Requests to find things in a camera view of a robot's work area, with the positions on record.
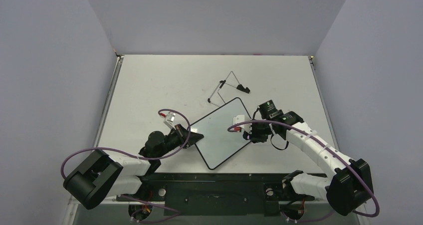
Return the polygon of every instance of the black plastic housing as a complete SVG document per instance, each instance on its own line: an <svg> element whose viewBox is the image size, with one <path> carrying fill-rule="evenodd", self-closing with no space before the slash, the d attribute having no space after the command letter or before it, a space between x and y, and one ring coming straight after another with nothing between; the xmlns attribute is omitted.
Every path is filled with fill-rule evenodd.
<svg viewBox="0 0 423 225"><path fill-rule="evenodd" d="M363 179L373 192L370 166L363 159L350 160L351 167ZM346 216L365 201L370 199L369 193L360 184L357 178L347 168L337 169L337 174L327 190L326 198L330 206L339 214Z"/></svg>
<svg viewBox="0 0 423 225"><path fill-rule="evenodd" d="M86 209L93 209L109 193L123 167L102 150L95 150L70 173L63 187Z"/></svg>

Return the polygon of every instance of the metal frame edge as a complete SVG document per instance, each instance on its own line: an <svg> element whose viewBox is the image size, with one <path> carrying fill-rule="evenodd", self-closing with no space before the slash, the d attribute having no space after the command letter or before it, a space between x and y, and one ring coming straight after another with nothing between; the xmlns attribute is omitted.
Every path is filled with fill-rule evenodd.
<svg viewBox="0 0 423 225"><path fill-rule="evenodd" d="M94 147L98 147L98 144L100 143L101 134L103 133L103 127L106 122L107 113L109 112L110 103L112 101L113 93L115 91L116 82L119 77L119 72L122 67L123 59L124 59L124 55L120 55L118 56L116 61L115 71L113 73L113 77L110 82L109 92L107 94L106 101L104 102L103 112L101 114L101 119L100 119L100 123L97 130L97 135L95 137Z"/></svg>

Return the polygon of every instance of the cable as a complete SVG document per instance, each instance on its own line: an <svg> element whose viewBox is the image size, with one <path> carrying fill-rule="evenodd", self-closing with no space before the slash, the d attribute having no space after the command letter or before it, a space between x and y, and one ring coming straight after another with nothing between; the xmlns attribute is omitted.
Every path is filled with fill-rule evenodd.
<svg viewBox="0 0 423 225"><path fill-rule="evenodd" d="M298 209L298 210L303 209L303 213L304 213L304 210L305 210L305 206L304 206L304 204L305 204L305 199L303 199L303 202L301 203L301 206L300 206L300 208Z"/></svg>
<svg viewBox="0 0 423 225"><path fill-rule="evenodd" d="M237 124L234 124L234 125L232 125L232 126L230 126L227 130L229 131L229 132L234 132L232 129L233 128L235 128L235 127L239 127L239 126L241 126L241 125L244 125L244 124L249 124L249 123L264 123L264 124L276 124L276 125L280 125L280 126L283 126L283 127L285 127L285 128L288 128L288 129L292 129L292 130L295 130L295 131L297 131L298 133L301 133L301 134L303 134L303 135L305 135L305 136L309 136L309 134L308 133L306 133L306 132L304 132L304 131L302 131L302 130L300 130L300 129L297 129L297 128L295 128L295 127L293 127L293 126L291 126L291 125L287 125L287 124L284 124L284 123L281 123L281 122L277 122L277 121L269 121L269 120L250 120L250 121L245 121L245 122L241 122L241 123L237 123ZM316 143L318 143L320 146L322 146L323 148L326 148L326 145L324 145L320 140L318 140L316 137L314 137L314 136L310 136L310 138L311 139L313 139L314 141L316 141ZM374 214L365 214L365 213L362 213L362 212L358 212L358 211L353 211L353 213L355 213L355 214L358 214L358 215L362 215L362 216L365 216L365 217L369 217L369 218L374 218L374 217L377 217L378 215L379 215L379 212L380 212L380 206L379 206L379 202L378 202L378 200L376 199L376 197L375 197L375 195L373 194L373 192L372 192L372 190L370 190L370 188L369 188L369 186L367 186L367 184L363 181L363 179L360 177L360 175L358 175L357 174L357 172L356 171L354 171L354 169L353 168L351 168L351 166L347 163L347 162L345 162L337 153L335 153L335 152L333 152L332 150L330 150L330 149L328 149L327 150L332 156L334 156L335 158L337 158L342 164L344 164L345 165L345 167L347 167L347 169L357 178L357 180L360 182L360 184L364 187L364 189L366 190L366 192L370 195L370 197L372 198L372 200L373 200L373 202L375 203L375 206L376 206L376 211L375 211L375 213Z"/></svg>
<svg viewBox="0 0 423 225"><path fill-rule="evenodd" d="M328 217L332 216L334 213L335 213L335 210L332 210L330 213L328 213L328 214L326 214L323 217L318 218L318 219L309 219L309 220L299 220L298 221L298 220L292 220L292 219L288 218L288 216L284 212L282 212L282 214L285 217L287 217L289 221L295 221L296 223L313 223L313 222L323 221L323 220L327 219Z"/></svg>
<svg viewBox="0 0 423 225"><path fill-rule="evenodd" d="M146 200L147 202L150 201L153 198L153 191L150 190L150 196L148 197L148 199ZM144 204L143 207L149 212L151 213L151 211L148 209L147 205Z"/></svg>
<svg viewBox="0 0 423 225"><path fill-rule="evenodd" d="M152 204L152 203L149 203L147 201L135 199L135 198L132 198L132 197L129 197L129 196L126 196L126 195L120 195L119 197L126 198L126 199L133 200L133 201L140 202L140 203L144 203L144 204L148 204L148 205L153 206L153 207L157 207L157 208L161 208L161 209L165 209L165 210L176 212L176 214L174 214L172 216L169 216L169 217L164 218L164 219L159 219L159 220L156 220L156 221L139 221L139 223L141 223L141 224L155 224L155 223L160 223L160 222L163 222L163 221L166 221L166 220L169 220L169 219L172 219L174 217L177 217L177 216L181 215L181 212L180 211L178 211L176 209L173 209L173 208L169 208L169 207L160 205L160 204ZM138 209L135 212L133 212L132 215L131 215L131 220L134 219L135 218L135 215L138 212L141 212L142 210L143 209Z"/></svg>
<svg viewBox="0 0 423 225"><path fill-rule="evenodd" d="M252 119L255 119L255 114L258 112L259 108L256 109L256 111L252 114Z"/></svg>
<svg viewBox="0 0 423 225"><path fill-rule="evenodd" d="M129 153L127 153L127 152L124 152L124 151L122 151L122 150L119 150L119 149L113 149L113 148L105 148L105 147L96 147L96 148L87 148L87 149L82 149L82 150L79 150L79 151L77 151L77 152L75 152L75 153L73 153L73 154L71 154L71 155L69 155L64 161L63 161L63 163L62 163L62 165L60 166L60 173L61 173L61 175L62 175L62 177L63 177L63 179L66 179L66 175L65 175L65 172L64 172L64 168L65 168L65 165L66 165L66 163L67 163L67 161L69 160L69 159L71 159L73 156L75 156L75 155L77 155L77 154L80 154L80 153L83 153L83 152L87 152L87 151L92 151L92 150L98 150L98 149L101 149L101 150L107 150L107 151L113 151L113 152L117 152L117 153L121 153L121 154L123 154L123 155L126 155L126 156L128 156L128 157L130 157L130 158L134 158L134 159L140 159L140 160L159 160L159 159L165 159L165 158L168 158L168 157L170 157L170 156L172 156L172 155L174 155L175 153L177 153L177 152L179 152L183 147L185 147L185 145L188 143L188 140L190 139L190 136L191 136L191 124L190 124L190 122L188 121L188 119L185 117L185 115L183 115L183 114L181 114L180 112L178 112L178 111L176 111L176 110L173 110L173 109L161 109L161 110L159 110L159 115L160 115L160 113L161 112L163 112L163 111L169 111L169 112L173 112L173 113L177 113L177 114L179 114L179 115L181 115L184 119L185 119L185 121L187 122L187 124L188 124L188 127L187 127L187 130L188 130L188 135L187 135L187 138L185 139L185 141L184 141L184 143L176 150L176 151L174 151L173 153L171 153L171 154L168 154L168 155L165 155L165 156L162 156L162 157L159 157L159 158L144 158L144 157L139 157L139 156L136 156L136 155L132 155L132 154L129 154Z"/></svg>
<svg viewBox="0 0 423 225"><path fill-rule="evenodd" d="M273 142L272 142L273 136L275 136L275 135L274 135L274 134L272 134L272 136L270 136L270 144L271 144L274 148L276 148L277 150L280 150L280 151L283 151L283 150L285 150L285 149L287 149L287 148L288 148L288 145L289 145L289 142L288 142L288 141L286 141L285 148L281 149L281 148L276 147L276 146L273 144Z"/></svg>

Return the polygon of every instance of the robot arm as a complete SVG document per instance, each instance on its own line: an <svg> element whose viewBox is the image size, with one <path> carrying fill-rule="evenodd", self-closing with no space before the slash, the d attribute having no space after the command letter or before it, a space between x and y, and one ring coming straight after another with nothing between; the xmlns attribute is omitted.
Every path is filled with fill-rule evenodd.
<svg viewBox="0 0 423 225"><path fill-rule="evenodd" d="M295 171L282 180L285 193L292 197L296 195L310 195L327 200L336 212L344 216L371 198L364 187L358 182L357 178L328 150L336 153L342 160L349 163L370 190L373 191L370 167L364 160L359 159L358 161L354 161L342 154L317 136L317 132L311 129L295 112L290 111L284 114L282 110L277 110L272 100L261 104L258 110L261 113L262 119L290 125L309 135L306 136L294 129L287 129L280 125L272 125L270 127L269 124L252 123L250 128L244 125L244 127L236 129L240 132L244 131L243 137L245 139L251 140L253 143L266 142L268 135L271 135L273 131L303 151L327 176L326 178L322 178L303 173L302 171ZM249 118L246 119L245 116L241 115L237 116L234 121L240 122L242 119L245 121L249 120ZM326 146L322 148L310 136L314 136L314 138Z"/></svg>

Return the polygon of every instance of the white wall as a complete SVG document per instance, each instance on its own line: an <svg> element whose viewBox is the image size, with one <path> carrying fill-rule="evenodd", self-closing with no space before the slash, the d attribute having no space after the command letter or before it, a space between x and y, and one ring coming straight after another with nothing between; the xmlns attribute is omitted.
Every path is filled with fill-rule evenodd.
<svg viewBox="0 0 423 225"><path fill-rule="evenodd" d="M346 0L316 54L339 146L371 166L373 224L422 223L422 51L422 0Z"/></svg>
<svg viewBox="0 0 423 225"><path fill-rule="evenodd" d="M93 145L115 62L87 0L0 0L1 224L62 223L60 163Z"/></svg>
<svg viewBox="0 0 423 225"><path fill-rule="evenodd" d="M120 54L317 51L345 0L89 0Z"/></svg>

